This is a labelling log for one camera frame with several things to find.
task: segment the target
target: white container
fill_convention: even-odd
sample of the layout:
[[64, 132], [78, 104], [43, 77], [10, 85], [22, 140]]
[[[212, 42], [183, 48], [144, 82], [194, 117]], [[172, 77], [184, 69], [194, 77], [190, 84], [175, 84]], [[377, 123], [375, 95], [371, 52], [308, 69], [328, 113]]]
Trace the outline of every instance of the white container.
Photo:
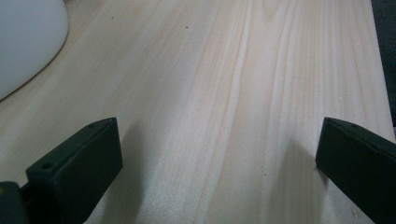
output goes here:
[[0, 0], [0, 100], [50, 62], [67, 28], [63, 0]]

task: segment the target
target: light wood tabletop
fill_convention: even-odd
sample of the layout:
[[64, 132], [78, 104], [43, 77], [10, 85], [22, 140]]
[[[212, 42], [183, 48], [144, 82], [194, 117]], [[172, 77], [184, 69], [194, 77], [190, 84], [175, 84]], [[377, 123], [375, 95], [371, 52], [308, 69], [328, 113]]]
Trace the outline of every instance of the light wood tabletop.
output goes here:
[[316, 169], [324, 117], [394, 142], [370, 0], [66, 0], [52, 62], [0, 102], [0, 180], [117, 117], [87, 223], [372, 223]]

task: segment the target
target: wooden table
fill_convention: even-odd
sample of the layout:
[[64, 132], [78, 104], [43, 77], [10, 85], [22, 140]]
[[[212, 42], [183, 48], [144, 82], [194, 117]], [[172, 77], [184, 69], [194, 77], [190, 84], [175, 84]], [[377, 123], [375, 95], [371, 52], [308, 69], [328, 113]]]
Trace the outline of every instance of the wooden table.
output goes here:
[[394, 141], [370, 0], [66, 0], [57, 57], [0, 103], [1, 180], [117, 117], [88, 223], [371, 223], [316, 169], [325, 116]]

